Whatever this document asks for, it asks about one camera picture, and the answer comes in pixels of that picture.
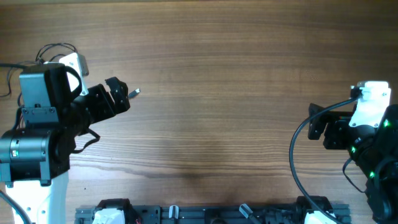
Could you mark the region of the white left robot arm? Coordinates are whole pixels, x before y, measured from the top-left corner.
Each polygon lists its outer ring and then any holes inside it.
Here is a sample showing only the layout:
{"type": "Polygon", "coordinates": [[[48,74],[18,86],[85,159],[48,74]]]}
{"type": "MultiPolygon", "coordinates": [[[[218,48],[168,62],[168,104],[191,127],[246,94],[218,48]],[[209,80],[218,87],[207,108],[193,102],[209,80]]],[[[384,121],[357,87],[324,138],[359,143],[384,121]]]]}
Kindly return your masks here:
{"type": "Polygon", "coordinates": [[[15,223],[65,223],[70,155],[79,154],[75,138],[130,108],[128,87],[116,77],[81,95],[78,72],[62,63],[23,66],[20,85],[24,103],[14,126],[1,136],[1,198],[15,223]]]}

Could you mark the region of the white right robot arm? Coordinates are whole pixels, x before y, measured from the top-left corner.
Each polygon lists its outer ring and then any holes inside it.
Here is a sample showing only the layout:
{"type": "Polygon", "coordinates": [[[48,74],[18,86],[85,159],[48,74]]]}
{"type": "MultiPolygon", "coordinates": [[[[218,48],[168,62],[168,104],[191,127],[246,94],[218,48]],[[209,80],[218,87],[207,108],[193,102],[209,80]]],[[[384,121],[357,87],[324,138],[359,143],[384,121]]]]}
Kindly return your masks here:
{"type": "Polygon", "coordinates": [[[367,177],[367,203],[376,223],[397,223],[397,105],[379,111],[326,111],[310,104],[308,138],[344,150],[367,177]]]}

